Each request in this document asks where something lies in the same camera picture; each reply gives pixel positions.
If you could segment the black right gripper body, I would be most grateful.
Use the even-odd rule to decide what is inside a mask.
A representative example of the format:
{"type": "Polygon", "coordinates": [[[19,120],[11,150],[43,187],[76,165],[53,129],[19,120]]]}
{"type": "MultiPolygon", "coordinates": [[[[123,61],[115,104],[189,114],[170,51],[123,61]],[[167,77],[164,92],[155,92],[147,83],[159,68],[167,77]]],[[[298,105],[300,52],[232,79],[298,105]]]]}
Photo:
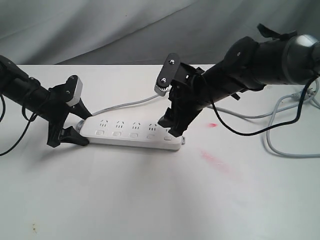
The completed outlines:
{"type": "Polygon", "coordinates": [[[206,71],[181,63],[171,85],[169,119],[173,123],[240,91],[240,83],[223,71],[221,63],[206,71]]]}

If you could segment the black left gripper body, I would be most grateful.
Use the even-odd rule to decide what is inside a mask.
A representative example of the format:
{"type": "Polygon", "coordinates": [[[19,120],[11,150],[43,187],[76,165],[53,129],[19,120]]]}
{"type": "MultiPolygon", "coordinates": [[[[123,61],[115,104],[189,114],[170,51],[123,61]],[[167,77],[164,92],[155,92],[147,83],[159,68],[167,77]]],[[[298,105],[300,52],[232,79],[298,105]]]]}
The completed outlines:
{"type": "Polygon", "coordinates": [[[49,88],[47,145],[58,147],[61,143],[72,143],[73,127],[64,128],[71,107],[67,104],[74,96],[72,83],[49,88]]]}

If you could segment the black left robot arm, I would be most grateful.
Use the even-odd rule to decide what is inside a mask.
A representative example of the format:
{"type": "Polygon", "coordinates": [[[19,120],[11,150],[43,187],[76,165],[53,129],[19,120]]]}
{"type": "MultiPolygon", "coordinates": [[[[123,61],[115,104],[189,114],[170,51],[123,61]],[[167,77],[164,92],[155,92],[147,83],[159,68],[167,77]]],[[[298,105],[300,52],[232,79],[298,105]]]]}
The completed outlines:
{"type": "Polygon", "coordinates": [[[92,114],[85,107],[81,93],[83,83],[77,75],[71,75],[65,83],[49,89],[21,70],[15,63],[0,57],[0,93],[26,110],[48,122],[47,145],[58,147],[61,143],[86,146],[89,140],[72,126],[64,128],[69,114],[86,120],[92,114]]]}

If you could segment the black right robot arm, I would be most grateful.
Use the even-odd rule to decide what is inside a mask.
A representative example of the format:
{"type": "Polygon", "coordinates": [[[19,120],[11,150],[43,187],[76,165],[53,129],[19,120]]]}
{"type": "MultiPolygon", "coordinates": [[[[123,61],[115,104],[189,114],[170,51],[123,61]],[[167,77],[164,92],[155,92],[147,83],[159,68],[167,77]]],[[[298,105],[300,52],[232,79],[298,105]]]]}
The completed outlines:
{"type": "Polygon", "coordinates": [[[265,42],[243,37],[208,70],[183,63],[176,53],[170,53],[154,87],[171,102],[158,124],[180,137],[204,108],[220,100],[238,100],[239,93],[258,92],[268,85],[307,89],[319,77],[320,42],[316,38],[296,31],[280,34],[262,24],[257,28],[265,42]]]}

